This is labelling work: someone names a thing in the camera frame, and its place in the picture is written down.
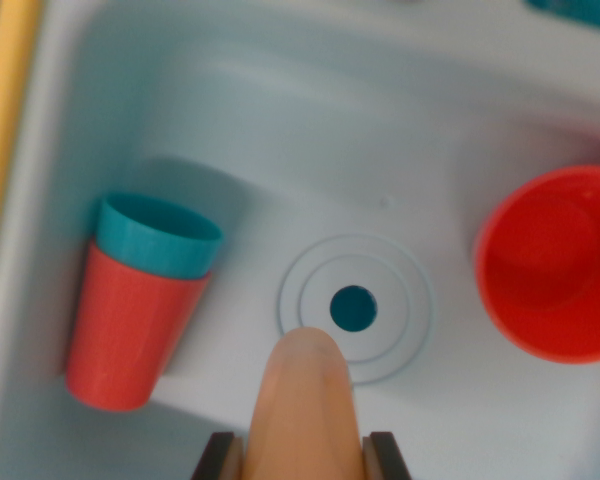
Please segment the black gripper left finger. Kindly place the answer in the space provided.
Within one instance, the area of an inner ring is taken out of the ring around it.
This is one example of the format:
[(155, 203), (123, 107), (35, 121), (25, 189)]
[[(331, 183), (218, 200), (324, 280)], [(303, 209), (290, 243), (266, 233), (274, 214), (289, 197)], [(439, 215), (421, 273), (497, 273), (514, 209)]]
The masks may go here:
[(192, 480), (240, 480), (243, 439), (233, 432), (214, 432), (204, 448)]

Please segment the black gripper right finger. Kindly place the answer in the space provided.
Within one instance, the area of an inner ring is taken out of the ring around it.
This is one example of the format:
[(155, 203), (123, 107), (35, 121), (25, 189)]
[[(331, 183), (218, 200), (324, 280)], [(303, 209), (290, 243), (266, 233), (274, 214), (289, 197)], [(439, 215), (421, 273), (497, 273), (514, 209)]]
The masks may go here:
[(392, 432), (371, 432), (362, 439), (366, 480), (410, 480), (410, 472)]

